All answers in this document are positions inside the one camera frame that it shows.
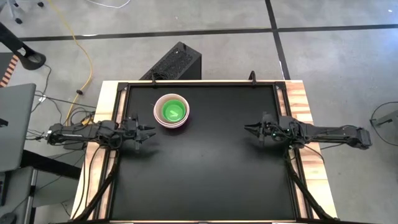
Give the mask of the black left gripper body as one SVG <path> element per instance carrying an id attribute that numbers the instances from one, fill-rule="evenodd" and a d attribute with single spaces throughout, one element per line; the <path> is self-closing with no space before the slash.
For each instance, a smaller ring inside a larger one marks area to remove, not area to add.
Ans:
<path id="1" fill-rule="evenodd" d="M 123 129 L 125 130 L 125 140 L 133 140 L 135 150 L 139 150 L 140 145 L 143 142 L 143 137 L 141 134 L 138 115 L 134 114 L 131 117 L 124 118 Z"/>

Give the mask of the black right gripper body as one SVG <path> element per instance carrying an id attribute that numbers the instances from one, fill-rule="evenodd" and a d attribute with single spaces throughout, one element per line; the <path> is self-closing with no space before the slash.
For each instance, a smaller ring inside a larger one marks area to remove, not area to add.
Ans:
<path id="1" fill-rule="evenodd" d="M 261 128 L 264 137 L 270 136 L 273 141 L 280 141 L 278 123 L 268 112 L 262 113 Z"/>

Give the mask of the small green bowl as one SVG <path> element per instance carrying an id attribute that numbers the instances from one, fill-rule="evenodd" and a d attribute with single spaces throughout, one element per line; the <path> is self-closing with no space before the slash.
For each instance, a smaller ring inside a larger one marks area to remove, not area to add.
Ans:
<path id="1" fill-rule="evenodd" d="M 180 100 L 169 100 L 162 106 L 162 116 L 170 123 L 177 123 L 184 119 L 186 112 L 186 107 Z"/>

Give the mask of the black computer tower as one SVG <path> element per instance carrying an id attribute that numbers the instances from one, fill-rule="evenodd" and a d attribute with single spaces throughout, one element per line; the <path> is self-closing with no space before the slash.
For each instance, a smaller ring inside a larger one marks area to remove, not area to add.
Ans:
<path id="1" fill-rule="evenodd" d="M 140 80 L 201 80 L 202 54 L 177 42 Z"/>

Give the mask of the grey stand base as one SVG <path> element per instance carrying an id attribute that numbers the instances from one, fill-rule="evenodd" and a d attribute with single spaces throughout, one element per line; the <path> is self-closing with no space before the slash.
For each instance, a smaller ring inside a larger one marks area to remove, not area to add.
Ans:
<path id="1" fill-rule="evenodd" d="M 398 129 L 398 110 L 395 110 L 387 115 L 384 115 L 378 119 L 372 119 L 373 126 L 381 126 L 386 123 L 392 123 L 396 129 Z"/>

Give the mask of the black stand foot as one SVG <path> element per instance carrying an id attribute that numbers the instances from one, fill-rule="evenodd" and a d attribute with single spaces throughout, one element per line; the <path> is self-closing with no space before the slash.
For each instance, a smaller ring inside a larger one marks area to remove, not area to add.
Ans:
<path id="1" fill-rule="evenodd" d="M 0 22 L 0 42 L 21 61 L 26 70 L 36 70 L 46 62 L 46 56 L 28 47 Z"/>

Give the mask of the orange black striped strip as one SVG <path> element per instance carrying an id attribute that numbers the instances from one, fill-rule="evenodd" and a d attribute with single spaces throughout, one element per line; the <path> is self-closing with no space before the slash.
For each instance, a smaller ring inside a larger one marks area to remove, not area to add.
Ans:
<path id="1" fill-rule="evenodd" d="M 0 88 L 8 85 L 18 61 L 19 58 L 13 53 L 0 53 Z"/>

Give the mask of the black chair base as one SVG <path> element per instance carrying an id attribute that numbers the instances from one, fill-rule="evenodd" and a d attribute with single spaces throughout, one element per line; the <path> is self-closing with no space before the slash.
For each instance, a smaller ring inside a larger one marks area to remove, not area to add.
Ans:
<path id="1" fill-rule="evenodd" d="M 12 19 L 17 23 L 17 24 L 22 24 L 22 20 L 17 17 L 17 11 L 21 11 L 21 7 L 19 6 L 18 2 L 19 1 L 30 1 L 30 0 L 0 0 L 0 13 L 4 9 L 6 5 L 9 7 L 9 13 L 12 17 Z"/>

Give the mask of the black table frame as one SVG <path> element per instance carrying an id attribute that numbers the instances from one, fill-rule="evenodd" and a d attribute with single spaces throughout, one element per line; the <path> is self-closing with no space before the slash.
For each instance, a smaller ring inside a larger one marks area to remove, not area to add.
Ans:
<path id="1" fill-rule="evenodd" d="M 273 83 L 277 86 L 277 102 L 282 115 L 291 115 L 299 121 L 312 123 L 312 114 L 303 81 L 275 80 Z M 120 121 L 122 119 L 127 103 L 128 84 L 127 80 L 102 83 L 94 116 L 95 121 L 111 118 Z M 319 144 L 313 142 L 303 149 L 291 150 L 289 154 L 293 157 L 294 170 L 305 182 L 308 191 L 327 214 L 336 217 L 336 208 Z M 95 196 L 102 178 L 108 176 L 111 171 L 110 163 L 115 160 L 114 155 L 113 152 L 107 153 L 101 149 L 97 143 L 88 144 L 70 215 L 72 218 L 80 215 L 86 204 Z"/>

